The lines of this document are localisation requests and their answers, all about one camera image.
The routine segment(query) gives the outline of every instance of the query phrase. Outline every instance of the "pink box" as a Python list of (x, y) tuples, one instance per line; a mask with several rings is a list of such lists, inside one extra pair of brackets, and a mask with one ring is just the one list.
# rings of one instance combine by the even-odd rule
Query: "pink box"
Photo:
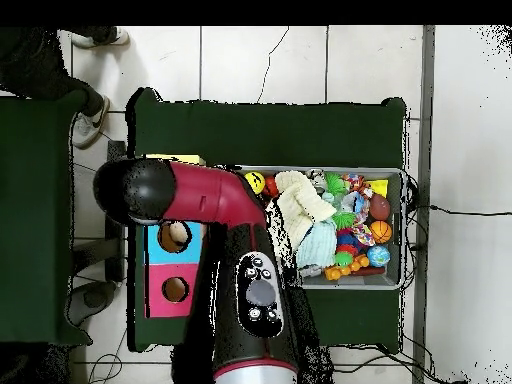
[[(148, 318), (174, 318), (190, 315), (199, 264), (149, 265)], [(181, 302), (170, 302), (162, 291), (168, 278), (181, 277), (188, 284), (188, 295)]]

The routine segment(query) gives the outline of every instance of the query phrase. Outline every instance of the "sneaker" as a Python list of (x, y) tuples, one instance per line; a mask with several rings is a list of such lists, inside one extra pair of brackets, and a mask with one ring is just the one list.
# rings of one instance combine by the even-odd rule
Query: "sneaker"
[(85, 149), (96, 139), (107, 115), (110, 101), (107, 96), (103, 96), (103, 109), (94, 116), (85, 116), (79, 113), (75, 125), (73, 126), (73, 135), (71, 142), (73, 146), (79, 149)]
[(116, 39), (108, 44), (97, 44), (92, 37), (83, 37), (78, 34), (71, 34), (71, 43), (80, 49), (91, 49), (98, 46), (122, 46), (127, 44), (130, 37), (128, 37), (126, 30), (121, 27), (116, 27), (116, 29)]

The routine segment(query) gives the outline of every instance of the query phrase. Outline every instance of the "green tabletop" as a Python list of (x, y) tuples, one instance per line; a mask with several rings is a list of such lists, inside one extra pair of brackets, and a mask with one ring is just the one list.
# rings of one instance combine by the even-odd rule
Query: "green tabletop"
[(85, 102), (0, 97), (0, 342), (79, 345), (68, 323), (72, 275), (69, 128)]
[[(152, 89), (136, 92), (127, 107), (128, 153), (197, 154), (208, 164), (402, 168), (405, 104), (167, 103)], [(129, 341), (182, 341), (185, 319), (143, 315), (142, 231), (131, 244), (135, 300), (130, 299)], [(323, 345), (382, 343), (399, 348), (400, 291), (308, 290)]]

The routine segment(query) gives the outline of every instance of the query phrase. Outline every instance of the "yellow toy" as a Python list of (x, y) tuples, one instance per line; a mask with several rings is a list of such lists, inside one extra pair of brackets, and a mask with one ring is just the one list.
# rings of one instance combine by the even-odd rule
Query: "yellow toy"
[(367, 181), (374, 193), (386, 197), (388, 194), (388, 180)]
[(354, 262), (352, 262), (349, 266), (330, 266), (329, 268), (324, 269), (325, 278), (329, 281), (339, 280), (343, 275), (350, 275), (352, 272), (359, 271), (361, 267), (367, 267), (370, 265), (370, 261), (366, 257), (366, 255), (359, 255), (354, 258)]
[(265, 188), (265, 177), (259, 172), (248, 172), (244, 175), (245, 179), (249, 182), (252, 190), (256, 194), (260, 194)]

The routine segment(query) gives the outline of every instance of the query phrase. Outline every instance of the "green spiky ball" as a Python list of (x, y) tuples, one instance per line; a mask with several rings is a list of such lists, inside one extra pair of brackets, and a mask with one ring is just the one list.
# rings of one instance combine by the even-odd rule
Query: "green spiky ball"
[(338, 194), (347, 194), (347, 189), (345, 188), (345, 184), (340, 175), (334, 172), (326, 172), (325, 181), (327, 181), (327, 191), (333, 196), (337, 196)]
[(354, 262), (354, 257), (348, 252), (338, 252), (334, 255), (334, 262), (338, 266), (345, 267)]
[(351, 212), (337, 212), (332, 216), (332, 220), (336, 223), (336, 229), (342, 230), (354, 225), (356, 215)]

